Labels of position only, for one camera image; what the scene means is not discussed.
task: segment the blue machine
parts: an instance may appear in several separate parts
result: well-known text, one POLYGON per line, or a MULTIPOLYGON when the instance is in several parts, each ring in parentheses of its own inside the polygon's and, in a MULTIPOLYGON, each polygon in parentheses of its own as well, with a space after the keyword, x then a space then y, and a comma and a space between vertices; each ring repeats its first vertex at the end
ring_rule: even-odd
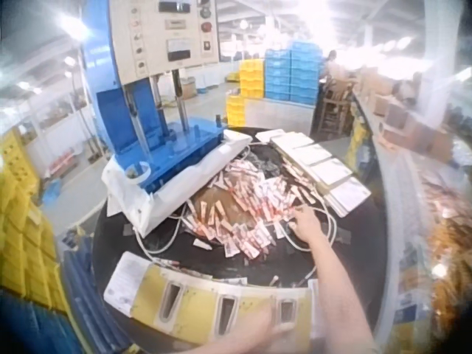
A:
POLYGON ((178 73, 218 61, 215 13, 215 0, 89 0, 83 8, 90 31, 83 43, 86 78, 100 130, 128 175, 149 173, 142 162, 150 166, 139 184, 147 192, 223 139, 226 125, 219 117, 187 118, 178 73), (167 124, 164 116, 158 81, 165 71, 172 72, 180 122, 167 124))

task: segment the floor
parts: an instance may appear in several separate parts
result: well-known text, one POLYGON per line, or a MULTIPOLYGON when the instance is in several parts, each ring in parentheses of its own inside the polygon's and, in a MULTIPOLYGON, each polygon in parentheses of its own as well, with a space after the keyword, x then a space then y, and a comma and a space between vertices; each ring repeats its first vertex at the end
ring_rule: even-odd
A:
MULTIPOLYGON (((190 117, 214 119, 216 114, 226 112, 226 93, 238 87, 236 83, 224 83, 211 89, 206 94, 198 95, 185 101, 190 117)), ((179 119, 176 107, 164 109, 167 121, 179 119)), ((323 146, 334 156, 344 158, 350 138, 323 142, 323 146)), ((106 188, 101 181, 101 174, 106 165, 100 159, 90 165, 87 153, 79 156, 79 165, 63 178, 63 187, 58 199, 42 210, 51 221, 55 234, 60 235, 69 227, 80 224, 87 233, 94 231, 98 212, 106 200, 106 188)))

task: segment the person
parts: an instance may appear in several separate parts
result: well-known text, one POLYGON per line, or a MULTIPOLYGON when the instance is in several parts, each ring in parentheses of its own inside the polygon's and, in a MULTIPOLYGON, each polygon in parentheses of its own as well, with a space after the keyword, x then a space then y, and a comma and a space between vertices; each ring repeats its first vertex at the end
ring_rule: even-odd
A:
MULTIPOLYGON (((319 296, 324 313, 328 352, 333 354, 379 353, 354 287, 340 260, 323 235, 313 210, 299 206, 290 222, 296 236, 305 241, 318 267, 319 296)), ((263 353, 264 345, 293 329, 292 324, 274 325, 274 310, 264 304, 243 318, 228 335, 184 354, 263 353)))

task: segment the metal rod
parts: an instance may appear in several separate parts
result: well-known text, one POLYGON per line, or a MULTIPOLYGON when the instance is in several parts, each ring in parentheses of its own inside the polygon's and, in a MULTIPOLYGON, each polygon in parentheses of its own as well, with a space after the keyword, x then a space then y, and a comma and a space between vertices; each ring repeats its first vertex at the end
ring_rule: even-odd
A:
POLYGON ((169 128, 167 127, 167 122, 165 121, 164 109, 162 108, 161 95, 159 93, 159 75, 154 75, 150 79, 153 88, 153 97, 154 104, 156 105, 157 115, 159 116, 159 123, 162 127, 162 135, 169 136, 169 128))
POLYGON ((133 92, 130 90, 130 85, 123 86, 123 93, 125 94, 126 105, 130 111, 131 122, 133 123, 134 131, 138 136, 139 144, 141 149, 144 151, 147 158, 152 161, 152 156, 150 154, 149 144, 146 140, 146 134, 141 125, 141 120, 139 119, 139 113, 136 108, 136 103, 134 102, 133 92))
POLYGON ((180 74, 178 73, 178 70, 172 70, 172 79, 174 82, 174 88, 176 90, 176 102, 178 113, 180 114, 182 128, 184 131, 188 132, 190 130, 189 120, 187 118, 187 112, 185 111, 184 100, 182 99, 182 85, 180 83, 180 74))

